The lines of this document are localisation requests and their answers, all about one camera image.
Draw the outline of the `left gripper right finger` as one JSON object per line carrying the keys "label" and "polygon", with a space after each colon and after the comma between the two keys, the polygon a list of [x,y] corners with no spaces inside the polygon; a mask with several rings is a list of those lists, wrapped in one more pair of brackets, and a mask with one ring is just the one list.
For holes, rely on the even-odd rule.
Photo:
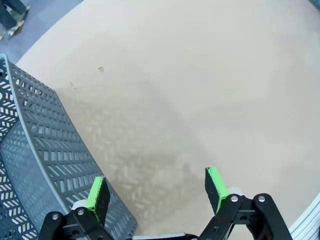
{"label": "left gripper right finger", "polygon": [[289,229],[273,198],[230,193],[216,167],[205,169],[205,190],[214,212],[201,240],[227,240],[234,226],[245,225],[254,240],[291,240]]}

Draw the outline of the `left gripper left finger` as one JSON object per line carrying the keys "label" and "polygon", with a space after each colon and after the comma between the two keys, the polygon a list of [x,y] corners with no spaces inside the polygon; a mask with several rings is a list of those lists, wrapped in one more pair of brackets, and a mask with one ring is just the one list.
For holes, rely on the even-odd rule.
{"label": "left gripper left finger", "polygon": [[106,178],[94,179],[84,206],[79,206],[64,215],[49,212],[43,221],[39,240],[111,240],[105,229],[106,215],[111,194]]}

